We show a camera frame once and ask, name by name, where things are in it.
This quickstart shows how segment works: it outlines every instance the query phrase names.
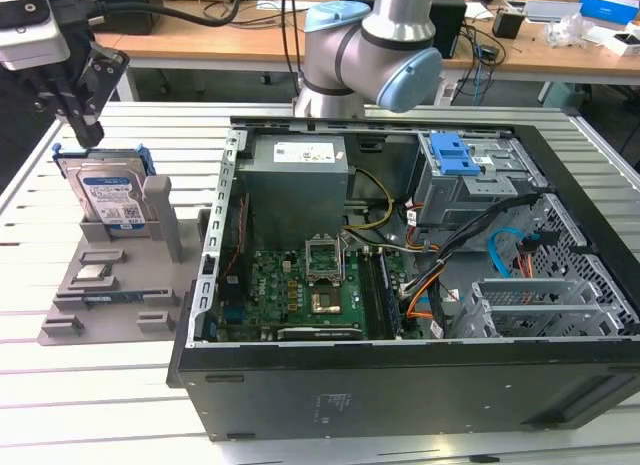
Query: blue hard drive label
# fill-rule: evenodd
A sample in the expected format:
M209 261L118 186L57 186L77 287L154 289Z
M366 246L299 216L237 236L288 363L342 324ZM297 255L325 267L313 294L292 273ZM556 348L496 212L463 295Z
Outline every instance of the blue hard drive label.
M128 178L86 177L82 183L102 223L122 230L144 226L144 215L138 201L131 197L133 185Z

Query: white box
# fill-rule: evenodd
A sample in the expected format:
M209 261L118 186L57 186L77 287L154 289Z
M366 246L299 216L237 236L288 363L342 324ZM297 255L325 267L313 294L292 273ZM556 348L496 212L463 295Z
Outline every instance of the white box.
M604 46L621 57L640 56L640 30L616 33Z

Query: ram slot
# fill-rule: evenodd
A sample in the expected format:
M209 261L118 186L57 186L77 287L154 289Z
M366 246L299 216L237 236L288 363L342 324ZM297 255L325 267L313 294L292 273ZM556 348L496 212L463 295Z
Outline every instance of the ram slot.
M386 306L385 275L380 259L375 255L358 255L360 292L367 322L367 338L383 340L394 338Z

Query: hard drive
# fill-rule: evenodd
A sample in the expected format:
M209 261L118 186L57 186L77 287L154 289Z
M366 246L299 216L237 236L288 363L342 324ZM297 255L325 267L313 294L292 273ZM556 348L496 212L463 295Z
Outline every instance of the hard drive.
M144 181L155 175L149 150L93 149L63 151L53 147L53 160L71 184L86 222L104 223L111 230L136 230L157 220L142 199Z

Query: desk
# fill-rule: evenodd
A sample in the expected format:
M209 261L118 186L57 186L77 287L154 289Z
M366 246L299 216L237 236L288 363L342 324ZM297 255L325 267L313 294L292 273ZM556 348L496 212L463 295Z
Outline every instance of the desk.
M144 143L157 171L171 177L178 217L195 218L211 203L230 115L290 113L285 104L113 102L102 114L102 146ZM394 116L376 108L367 115ZM421 107L404 117L535 125L640 253L633 242L640 178L581 119L553 109L490 107ZM55 122L0 197L0 463L418 464L467 463L477 454L526 465L640 462L640 394L576 431L211 444L186 392L164 383L172 342L35 342L81 237L81 208L51 160L56 142L77 146L71 129Z
M495 6L502 3L496 0ZM171 1L166 5L195 15L201 6L194 1ZM268 14L247 10L250 18ZM299 27L304 24L300 14ZM478 29L491 33L493 21L476 21ZM589 44L579 47L549 47L540 33L543 25L523 23L516 40L501 42L507 59L496 69L497 80L536 82L599 83L640 85L640 59L619 57L607 49ZM287 27L289 52L293 53L293 29ZM304 33L299 33L304 57ZM131 57L132 68L188 70L287 71L282 37L277 28L244 30L232 27L206 28L174 18L163 17L149 36L121 35L114 46ZM457 82L471 66L473 54L466 40L460 40L452 59L445 60L443 81L436 97L437 105L449 105ZM136 97L135 86L125 76L118 87L123 100Z

